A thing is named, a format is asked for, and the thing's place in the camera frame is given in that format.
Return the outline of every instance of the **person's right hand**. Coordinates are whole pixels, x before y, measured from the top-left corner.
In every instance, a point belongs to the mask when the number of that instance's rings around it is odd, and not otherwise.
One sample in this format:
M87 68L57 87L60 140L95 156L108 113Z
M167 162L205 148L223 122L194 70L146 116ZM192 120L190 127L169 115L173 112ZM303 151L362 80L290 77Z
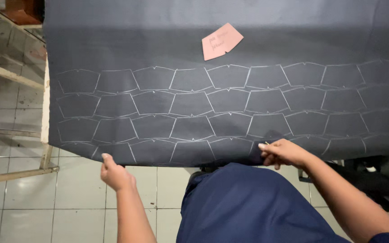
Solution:
M102 154L103 164L100 177L102 181L112 187L115 191L121 189L136 189L136 178L127 170L115 163L112 156Z
M305 168L305 163L314 157L302 147L286 139L280 139L271 144L259 144L261 156L265 158L264 165L274 165L280 169L280 165L293 165L297 168Z

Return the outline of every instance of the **wooden table frame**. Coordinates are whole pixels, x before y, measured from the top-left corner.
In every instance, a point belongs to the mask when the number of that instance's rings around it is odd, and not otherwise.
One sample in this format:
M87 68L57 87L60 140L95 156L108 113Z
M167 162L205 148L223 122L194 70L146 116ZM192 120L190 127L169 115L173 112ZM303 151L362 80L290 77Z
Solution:
M19 135L27 137L39 137L41 143L43 144L43 153L41 155L40 167L38 169L25 170L19 172L11 172L0 174L0 182L6 180L14 180L28 176L36 176L42 174L48 174L52 172L58 172L59 167L49 167L49 160L51 159L52 146L48 144L49 137L49 103L50 103L50 85L49 85L49 66L46 60L45 68L45 84L41 85L35 81L29 80L22 76L16 75L15 73L9 72L0 67L0 76L7 78L9 80L19 82L24 85L28 85L35 89L44 90L44 99L43 99L43 115L41 120L41 132L29 132L29 131L19 131L19 130L5 130L0 129L0 134L3 135Z

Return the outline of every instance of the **tile grout line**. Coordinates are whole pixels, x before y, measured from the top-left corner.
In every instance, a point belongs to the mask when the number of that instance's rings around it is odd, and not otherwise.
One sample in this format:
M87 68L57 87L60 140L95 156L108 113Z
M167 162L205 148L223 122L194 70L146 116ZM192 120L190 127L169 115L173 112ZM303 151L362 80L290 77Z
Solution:
M106 230L106 211L107 211L107 207L106 207L106 202L108 200L108 185L106 184L106 192L105 192L105 220L104 220L104 224L103 224L103 243L105 243L105 230Z
M10 157L8 158L8 165L7 165L7 173L9 171L9 168L10 168ZM1 229L2 229L2 226L3 226L3 215L4 215L4 205L5 205L5 196L6 196L6 193L7 193L7 181L6 181L6 185L5 185L5 188L4 188L4 197L3 197L3 208L1 210L1 221L0 221L0 238L1 238Z
M58 168L59 168L59 151L58 151ZM55 182L54 213L52 214L51 243L52 243L52 237L54 236L54 219L55 219L55 204L57 202L57 186L58 186L58 172L57 172L57 178L56 178L56 182Z

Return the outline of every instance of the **paper pattern piece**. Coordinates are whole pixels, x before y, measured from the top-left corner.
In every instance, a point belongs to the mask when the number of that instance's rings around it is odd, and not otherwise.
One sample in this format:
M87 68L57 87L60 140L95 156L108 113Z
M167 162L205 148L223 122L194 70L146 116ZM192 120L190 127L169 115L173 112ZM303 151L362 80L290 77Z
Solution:
M226 23L211 35L202 39L204 60L218 58L230 52L244 38L235 28Z

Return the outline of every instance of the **finger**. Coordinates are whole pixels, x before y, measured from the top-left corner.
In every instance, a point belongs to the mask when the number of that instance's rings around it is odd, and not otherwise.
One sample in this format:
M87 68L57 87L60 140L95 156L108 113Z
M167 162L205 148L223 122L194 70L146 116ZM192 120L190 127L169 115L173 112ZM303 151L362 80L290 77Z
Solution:
M106 170L107 170L107 168L106 168L105 163L102 163L102 172L103 172L103 171L106 171Z
M112 166L115 166L116 163L113 160L113 157L108 153L102 153L103 157L103 163L105 164L106 168L110 168Z
M278 147L280 145L280 143L275 144L277 143L278 141L275 141L274 143L270 144L270 145L266 145L266 144L259 144L259 149L262 150L263 152L267 152L267 153L273 153L273 154L278 154L280 152L280 147Z
M272 165L274 163L274 161L275 161L275 156L274 156L274 154L270 153L265 158L264 165L266 165L266 166Z

